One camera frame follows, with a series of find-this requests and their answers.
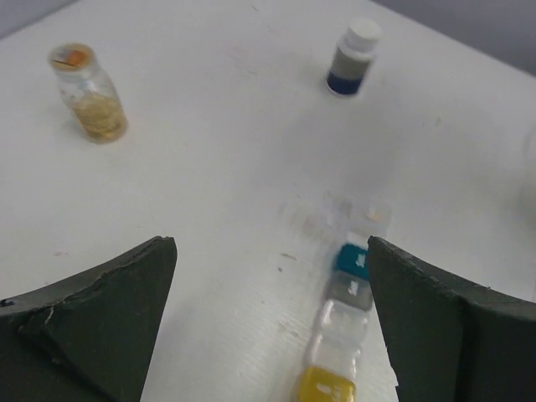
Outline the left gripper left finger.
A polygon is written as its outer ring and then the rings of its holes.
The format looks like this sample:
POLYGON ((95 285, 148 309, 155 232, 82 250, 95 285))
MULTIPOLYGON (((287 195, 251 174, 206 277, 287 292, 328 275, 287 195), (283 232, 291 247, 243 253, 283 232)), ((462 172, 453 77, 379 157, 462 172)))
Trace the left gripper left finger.
POLYGON ((138 401, 177 262, 154 237, 1 301, 3 401, 138 401))

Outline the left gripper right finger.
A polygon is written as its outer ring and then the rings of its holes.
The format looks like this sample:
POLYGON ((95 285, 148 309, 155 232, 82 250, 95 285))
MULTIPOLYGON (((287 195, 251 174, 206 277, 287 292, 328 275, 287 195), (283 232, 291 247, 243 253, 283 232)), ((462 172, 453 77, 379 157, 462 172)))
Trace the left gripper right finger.
POLYGON ((535 305, 368 240, 369 280, 401 401, 533 401, 535 305))

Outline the weekly pill organizer strip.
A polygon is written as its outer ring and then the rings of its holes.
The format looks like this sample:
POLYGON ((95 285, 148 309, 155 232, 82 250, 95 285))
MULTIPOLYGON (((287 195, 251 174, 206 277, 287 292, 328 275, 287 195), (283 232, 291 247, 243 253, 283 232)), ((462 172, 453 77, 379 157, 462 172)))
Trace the weekly pill organizer strip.
POLYGON ((304 235, 327 247, 327 283, 294 388, 295 401, 354 401, 374 297, 368 240, 386 235, 392 211, 379 198, 327 195, 299 213, 304 235))

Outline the clear pill bottle yellow pills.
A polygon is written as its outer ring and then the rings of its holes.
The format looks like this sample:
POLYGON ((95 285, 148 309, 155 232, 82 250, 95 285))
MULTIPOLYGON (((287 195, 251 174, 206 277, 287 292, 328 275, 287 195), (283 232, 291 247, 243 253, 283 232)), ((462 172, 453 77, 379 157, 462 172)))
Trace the clear pill bottle yellow pills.
POLYGON ((113 142, 125 134, 128 122, 120 96, 91 47, 62 44, 49 52, 48 62, 62 101, 87 138, 113 142))

